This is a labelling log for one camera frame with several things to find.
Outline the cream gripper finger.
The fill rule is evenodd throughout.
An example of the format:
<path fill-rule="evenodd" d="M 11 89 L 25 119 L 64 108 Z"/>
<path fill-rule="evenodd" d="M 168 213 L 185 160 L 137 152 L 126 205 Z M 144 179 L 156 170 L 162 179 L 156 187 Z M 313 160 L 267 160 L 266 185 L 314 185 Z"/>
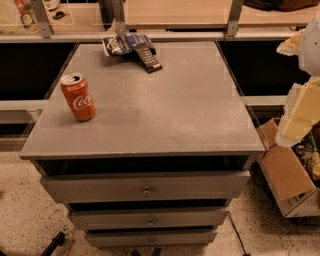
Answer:
<path fill-rule="evenodd" d="M 300 41 L 304 30 L 300 30 L 292 37 L 282 42 L 276 49 L 276 52 L 285 56 L 294 56 L 299 53 Z"/>
<path fill-rule="evenodd" d="M 275 141 L 281 147 L 292 147 L 300 143 L 319 121 L 320 80 L 310 79 L 304 85 L 294 83 L 286 99 Z"/>

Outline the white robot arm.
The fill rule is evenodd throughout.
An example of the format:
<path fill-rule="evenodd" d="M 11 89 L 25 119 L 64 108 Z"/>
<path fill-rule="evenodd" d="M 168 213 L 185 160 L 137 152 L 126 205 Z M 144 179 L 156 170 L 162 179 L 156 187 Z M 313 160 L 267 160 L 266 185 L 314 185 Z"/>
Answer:
<path fill-rule="evenodd" d="M 282 42 L 277 52 L 297 55 L 299 68 L 310 75 L 304 85 L 294 83 L 289 90 L 275 137 L 279 146 L 292 147 L 320 121 L 320 15 Z"/>

